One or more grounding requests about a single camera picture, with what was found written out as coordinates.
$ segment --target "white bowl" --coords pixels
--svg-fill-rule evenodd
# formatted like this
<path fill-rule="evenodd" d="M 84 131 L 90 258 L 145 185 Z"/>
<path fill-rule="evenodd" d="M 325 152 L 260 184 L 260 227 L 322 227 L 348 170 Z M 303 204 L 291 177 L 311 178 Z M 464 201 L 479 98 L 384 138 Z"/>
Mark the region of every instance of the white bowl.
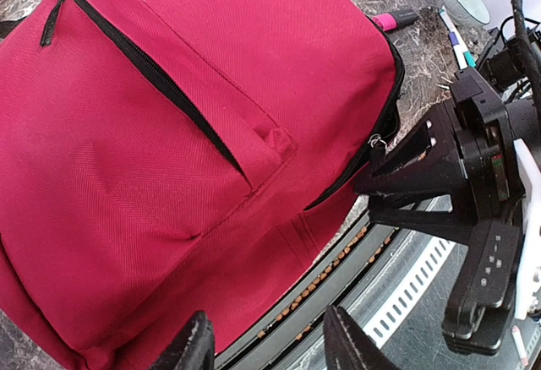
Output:
<path fill-rule="evenodd" d="M 456 24 L 482 27 L 490 22 L 490 13 L 482 0 L 443 0 L 447 13 Z"/>

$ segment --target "black zipper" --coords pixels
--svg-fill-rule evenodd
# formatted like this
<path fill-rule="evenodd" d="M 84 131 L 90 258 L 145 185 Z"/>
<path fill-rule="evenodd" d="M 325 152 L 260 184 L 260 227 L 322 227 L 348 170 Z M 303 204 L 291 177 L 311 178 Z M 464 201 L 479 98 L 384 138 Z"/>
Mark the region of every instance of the black zipper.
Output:
<path fill-rule="evenodd" d="M 398 50 L 389 40 L 389 37 L 376 24 L 374 24 L 374 26 L 378 28 L 378 30 L 380 30 L 383 36 L 385 37 L 385 40 L 387 41 L 387 44 L 389 45 L 389 48 L 391 49 L 392 56 L 395 59 L 395 67 L 396 67 L 395 83 L 389 94 L 389 98 L 387 99 L 387 102 L 383 106 L 383 110 L 381 111 L 381 114 L 374 125 L 374 129 L 372 129 L 372 133 L 369 136 L 369 141 L 361 146 L 361 148 L 358 150 L 355 156 L 347 164 L 346 169 L 335 180 L 335 182 L 333 182 L 312 204 L 310 204 L 304 210 L 311 209 L 315 207 L 316 205 L 324 202 L 332 194 L 338 191 L 344 184 L 346 184 L 346 182 L 349 181 L 349 179 L 361 167 L 363 167 L 366 163 L 368 163 L 369 157 L 370 157 L 370 149 L 372 147 L 371 143 L 373 144 L 374 140 L 377 142 L 378 140 L 387 141 L 389 139 L 392 139 L 397 134 L 400 128 L 400 122 L 399 122 L 400 118 L 398 116 L 395 116 L 396 118 L 398 118 L 398 120 L 395 121 L 396 128 L 392 129 L 394 132 L 391 132 L 391 133 L 385 132 L 385 128 L 388 126 L 389 121 L 390 121 L 389 118 L 393 117 L 393 113 L 395 113 L 396 102 L 400 98 L 400 94 L 401 94 L 400 90 L 402 88 L 402 82 L 404 81 L 404 74 L 405 74 L 404 62 L 402 61 L 402 57 L 400 56 L 400 53 L 398 53 Z"/>
<path fill-rule="evenodd" d="M 62 4 L 66 0 L 58 0 L 52 9 L 43 31 L 42 41 L 51 44 L 54 27 L 57 23 L 58 14 Z M 243 170 L 237 160 L 227 148 L 226 144 L 218 136 L 218 133 L 208 123 L 195 104 L 177 86 L 173 79 L 140 47 L 135 45 L 125 34 L 115 28 L 109 21 L 103 18 L 95 8 L 86 0 L 74 0 L 74 2 L 88 15 L 98 28 L 120 49 L 130 62 L 149 80 L 170 102 L 178 107 L 191 119 L 203 134 L 212 142 L 218 151 L 237 169 L 241 174 Z"/>

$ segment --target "black strap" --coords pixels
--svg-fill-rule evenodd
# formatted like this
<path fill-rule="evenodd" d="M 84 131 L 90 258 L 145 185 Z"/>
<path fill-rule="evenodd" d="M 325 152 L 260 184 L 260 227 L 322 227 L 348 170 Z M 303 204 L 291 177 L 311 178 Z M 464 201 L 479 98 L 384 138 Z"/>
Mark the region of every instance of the black strap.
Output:
<path fill-rule="evenodd" d="M 15 21 L 0 21 L 0 39 L 6 39 L 9 33 L 14 30 L 17 25 L 23 22 L 26 17 L 16 19 Z"/>

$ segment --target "red backpack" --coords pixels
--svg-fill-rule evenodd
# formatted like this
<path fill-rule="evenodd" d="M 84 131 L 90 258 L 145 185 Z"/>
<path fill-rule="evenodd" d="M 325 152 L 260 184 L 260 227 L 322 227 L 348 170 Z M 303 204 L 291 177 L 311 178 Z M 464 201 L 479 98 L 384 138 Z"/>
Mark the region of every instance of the red backpack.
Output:
<path fill-rule="evenodd" d="M 222 351 L 339 228 L 402 78 L 350 0 L 44 0 L 0 44 L 0 309 L 67 368 L 148 368 L 200 309 Z"/>

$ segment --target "granite surface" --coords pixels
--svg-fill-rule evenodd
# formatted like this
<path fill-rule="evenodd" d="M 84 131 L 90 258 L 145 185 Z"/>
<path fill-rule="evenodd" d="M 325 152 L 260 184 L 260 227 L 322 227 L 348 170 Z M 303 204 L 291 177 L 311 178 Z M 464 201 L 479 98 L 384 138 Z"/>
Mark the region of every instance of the granite surface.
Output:
<path fill-rule="evenodd" d="M 431 104 L 448 98 L 449 92 L 437 84 L 447 85 L 456 71 L 456 62 L 447 32 L 437 10 L 441 0 L 353 0 L 368 15 L 399 8 L 414 8 L 420 20 L 414 25 L 391 34 L 406 64 L 406 78 L 399 109 L 402 130 L 397 140 L 428 110 Z M 40 0 L 0 0 L 0 20 L 28 15 Z M 480 53 L 487 37 L 475 30 L 463 30 L 463 37 L 474 55 Z M 347 217 L 345 226 L 365 208 L 359 199 Z M 0 313 L 0 369 L 60 368 L 32 341 Z"/>

